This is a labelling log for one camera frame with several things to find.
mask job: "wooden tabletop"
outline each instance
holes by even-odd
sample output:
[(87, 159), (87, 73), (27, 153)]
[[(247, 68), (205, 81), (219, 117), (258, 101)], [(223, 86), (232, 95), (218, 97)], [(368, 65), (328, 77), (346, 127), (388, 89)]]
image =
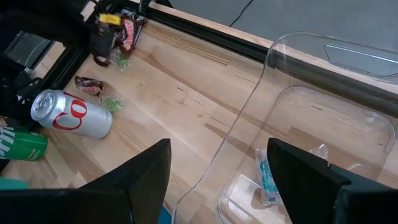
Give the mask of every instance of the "wooden tabletop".
[[(86, 14), (90, 14), (92, 10), (90, 4), (89, 2), (89, 6), (85, 9)], [(151, 3), (150, 6), (265, 47), (269, 47), (272, 43), (269, 40), (156, 3)], [(47, 73), (62, 51), (63, 47), (59, 43), (50, 49), (35, 70), (38, 77)], [(291, 54), (304, 61), (329, 68), (325, 62), (312, 56), (294, 50), (291, 50)], [(130, 57), (126, 71), (121, 72), (114, 65), (108, 68), (99, 67), (89, 56), (76, 73), (81, 77), (105, 81), (105, 95), (123, 99), (124, 109), (114, 114), (113, 127), (109, 134), (102, 140), (94, 140), (53, 129), (43, 129), (42, 133), (49, 138), (49, 148), (45, 158), (37, 162), (11, 161), (2, 176), (25, 180), (30, 187), (39, 189), (80, 187), (111, 171), (158, 140), (170, 138), (172, 169), (165, 196), (165, 206), (171, 211), (210, 165), (223, 138), (259, 81), (262, 68), (261, 63), (157, 22), (149, 21), (138, 40), (137, 49)], [(335, 67), (330, 67), (330, 69), (338, 70), (343, 75), (357, 77), (355, 74)], [(284, 77), (286, 75), (271, 73), (267, 78), (269, 81), (267, 88), (263, 92), (260, 91), (261, 96), (258, 96), (269, 100), (266, 107), (259, 109), (264, 113), (251, 114), (250, 119), (244, 117), (241, 122), (243, 122), (242, 125), (247, 126), (245, 131), (238, 134), (232, 133), (235, 134), (232, 137), (236, 137), (232, 144), (234, 149), (240, 154), (244, 153), (243, 156), (233, 159), (242, 160), (239, 166), (242, 174), (247, 172), (247, 175), (251, 175), (252, 172), (249, 174), (249, 170), (252, 171), (256, 166), (250, 166), (255, 163), (252, 152), (243, 151), (241, 148), (251, 144), (263, 147), (266, 144), (263, 140), (269, 136), (277, 136), (305, 149), (310, 149), (322, 141), (339, 141), (338, 131), (333, 132), (335, 135), (332, 135), (330, 139), (325, 139), (322, 137), (322, 129), (317, 129), (319, 126), (305, 124), (299, 119), (284, 119), (294, 108), (294, 105), (289, 102), (299, 101), (296, 94), (284, 95), (287, 103), (273, 107), (279, 94), (291, 82)], [(362, 77), (358, 79), (372, 82)], [(390, 88), (391, 91), (396, 91), (387, 84), (383, 85), (386, 85), (385, 89)], [(77, 92), (73, 82), (68, 84), (65, 91), (92, 103), (99, 102), (99, 99), (94, 96)], [(298, 94), (307, 94), (305, 97), (307, 101), (301, 102), (299, 110), (297, 109), (297, 113), (301, 113), (302, 117), (311, 117), (315, 119), (314, 121), (324, 122), (329, 126), (342, 126), (347, 124), (347, 117), (344, 113), (337, 111), (350, 108), (351, 112), (358, 114), (355, 116), (358, 120), (351, 120), (352, 129), (347, 128), (344, 133), (351, 133), (354, 137), (365, 135), (377, 141), (381, 139), (383, 144), (390, 137), (390, 132), (384, 131), (380, 136), (372, 138), (371, 134), (366, 132), (367, 126), (359, 119), (362, 112), (360, 107), (347, 106), (342, 101), (322, 93), (314, 95), (306, 89), (293, 89), (291, 93), (295, 91)], [(332, 108), (332, 110), (324, 110), (327, 113), (321, 113), (319, 108), (321, 110)], [(248, 137), (248, 133), (259, 129), (256, 122), (264, 119), (265, 115), (269, 116), (266, 119), (267, 126), (259, 132), (259, 136), (263, 138), (257, 138), (254, 141)], [(355, 129), (354, 126), (362, 127), (362, 129)], [(389, 154), (378, 157), (379, 154), (373, 152), (363, 154), (360, 151), (367, 147), (368, 142), (350, 143), (348, 140), (349, 138), (347, 141), (340, 141), (331, 148), (331, 155), (337, 158), (336, 160), (342, 157), (345, 159), (342, 166), (349, 167), (354, 161), (360, 161), (365, 166), (364, 169), (358, 171), (359, 173), (391, 187), (398, 187), (398, 165), (395, 162), (398, 159), (398, 149), (396, 146)], [(231, 164), (231, 158), (232, 154), (226, 155), (225, 164)], [(224, 168), (224, 170), (227, 168), (235, 170), (236, 166)], [(219, 181), (227, 182), (229, 178), (229, 176), (224, 176)], [(195, 213), (196, 211), (188, 211), (188, 218), (184, 219), (191, 220)]]

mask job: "wooden table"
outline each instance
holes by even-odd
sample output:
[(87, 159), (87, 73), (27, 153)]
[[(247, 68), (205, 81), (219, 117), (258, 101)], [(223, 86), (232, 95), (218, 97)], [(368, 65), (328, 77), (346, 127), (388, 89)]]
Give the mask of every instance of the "wooden table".
[[(265, 47), (272, 43), (175, 9), (155, 3), (150, 6)], [(52, 47), (36, 68), (38, 76), (46, 74), (62, 50), (59, 43)], [(292, 55), (305, 57), (303, 60), (312, 63), (323, 63), (298, 52), (292, 52)], [(262, 68), (261, 63), (149, 21), (126, 71), (121, 72), (114, 65), (99, 67), (90, 56), (76, 73), (105, 81), (105, 94), (124, 100), (124, 109), (114, 114), (110, 133), (102, 140), (93, 140), (43, 129), (42, 133), (50, 139), (45, 158), (37, 162), (11, 161), (2, 176), (25, 180), (32, 188), (80, 187), (158, 140), (170, 138), (172, 169), (165, 206), (172, 211), (206, 171), (259, 81)], [(277, 82), (270, 83), (275, 84), (270, 90), (279, 91)], [(383, 88), (396, 91), (391, 86)], [(65, 91), (92, 103), (99, 100), (77, 92), (72, 82)], [(283, 121), (277, 113), (273, 116), (275, 121)], [(272, 131), (267, 134), (275, 136)], [(398, 149), (394, 147), (383, 164), (383, 172), (375, 179), (397, 188), (397, 158)]]

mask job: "clear plastic bin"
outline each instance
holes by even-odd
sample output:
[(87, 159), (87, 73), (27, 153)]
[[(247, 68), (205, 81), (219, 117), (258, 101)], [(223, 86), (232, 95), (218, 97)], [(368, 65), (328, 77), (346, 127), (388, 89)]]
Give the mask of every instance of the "clear plastic bin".
[(331, 163), (397, 187), (398, 172), (388, 164), (398, 150), (397, 58), (315, 34), (277, 40), (209, 169), (175, 207), (173, 223), (291, 223), (283, 204), (261, 202), (254, 151), (271, 137), (307, 151), (326, 144)]

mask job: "green can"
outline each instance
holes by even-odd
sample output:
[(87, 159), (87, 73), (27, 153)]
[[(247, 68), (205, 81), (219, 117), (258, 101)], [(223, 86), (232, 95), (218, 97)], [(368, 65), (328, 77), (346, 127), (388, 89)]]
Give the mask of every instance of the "green can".
[(42, 134), (0, 125), (1, 159), (36, 161), (44, 156), (47, 145), (47, 138)]

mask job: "black cable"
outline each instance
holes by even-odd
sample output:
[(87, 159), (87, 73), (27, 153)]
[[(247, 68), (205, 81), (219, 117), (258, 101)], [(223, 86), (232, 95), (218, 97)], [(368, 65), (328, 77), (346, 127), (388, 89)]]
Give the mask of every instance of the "black cable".
[(242, 9), (241, 13), (237, 16), (237, 18), (231, 23), (231, 25), (229, 25), (229, 27), (232, 27), (236, 21), (238, 21), (241, 16), (243, 15), (243, 13), (245, 12), (245, 10), (250, 6), (250, 4), (253, 2), (254, 0), (250, 0), (245, 7)]

